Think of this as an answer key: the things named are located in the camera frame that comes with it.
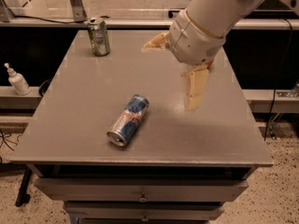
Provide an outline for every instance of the spray bottle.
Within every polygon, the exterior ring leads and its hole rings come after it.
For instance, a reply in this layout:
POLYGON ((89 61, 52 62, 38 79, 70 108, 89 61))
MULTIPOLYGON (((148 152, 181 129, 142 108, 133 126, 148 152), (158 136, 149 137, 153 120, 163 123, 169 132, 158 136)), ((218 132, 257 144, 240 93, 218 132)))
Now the spray bottle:
POLYGON ((20 73, 17 73, 14 69, 10 68, 9 63, 5 63, 4 66, 7 68, 9 74, 8 81, 14 87, 16 92, 19 95, 29 93, 31 90, 25 78, 20 73))

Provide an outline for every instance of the energy drink can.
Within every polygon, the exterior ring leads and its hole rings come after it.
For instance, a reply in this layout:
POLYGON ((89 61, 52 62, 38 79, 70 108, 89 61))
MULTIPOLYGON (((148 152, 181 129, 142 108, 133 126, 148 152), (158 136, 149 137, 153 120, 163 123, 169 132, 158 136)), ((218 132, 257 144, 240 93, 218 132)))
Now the energy drink can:
POLYGON ((107 132, 109 140, 117 146, 126 146, 140 125, 149 105, 147 98, 140 94, 134 95, 110 131, 107 132))
POLYGON ((93 54, 106 56, 110 53, 107 26, 101 18, 90 18, 87 25, 88 34, 92 43, 93 54))

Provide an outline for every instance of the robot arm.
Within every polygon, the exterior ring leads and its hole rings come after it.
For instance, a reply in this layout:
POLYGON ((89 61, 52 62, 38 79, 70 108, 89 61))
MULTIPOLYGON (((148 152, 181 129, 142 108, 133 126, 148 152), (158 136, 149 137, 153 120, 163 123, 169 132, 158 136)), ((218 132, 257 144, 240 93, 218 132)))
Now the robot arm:
MULTIPOLYGON (((192 0, 169 30, 170 49, 182 63, 212 64, 235 24, 264 0, 192 0)), ((299 14, 299 1, 280 0, 299 14)))

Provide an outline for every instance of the drawer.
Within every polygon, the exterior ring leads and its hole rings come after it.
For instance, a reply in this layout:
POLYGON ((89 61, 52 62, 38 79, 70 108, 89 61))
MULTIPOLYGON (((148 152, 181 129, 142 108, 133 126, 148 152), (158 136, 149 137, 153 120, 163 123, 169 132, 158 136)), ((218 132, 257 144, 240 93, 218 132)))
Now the drawer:
POLYGON ((246 181, 39 178, 35 185, 53 200, 117 202, 232 202, 246 181))
MULTIPOLYGON (((78 224, 140 224, 137 219, 119 220, 119 219, 80 219, 78 224)), ((209 224, 205 220, 151 220, 150 224, 209 224)))
POLYGON ((71 217, 149 220, 215 220, 222 207, 196 203, 65 203, 71 217))

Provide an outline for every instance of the green can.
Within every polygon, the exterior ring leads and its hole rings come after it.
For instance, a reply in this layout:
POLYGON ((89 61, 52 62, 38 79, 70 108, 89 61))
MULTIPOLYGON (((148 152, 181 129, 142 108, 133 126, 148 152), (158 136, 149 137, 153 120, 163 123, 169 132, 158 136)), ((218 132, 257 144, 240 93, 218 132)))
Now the green can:
POLYGON ((93 54, 106 56, 110 53, 107 26, 101 18, 90 18, 88 21, 88 34, 90 36, 93 54))

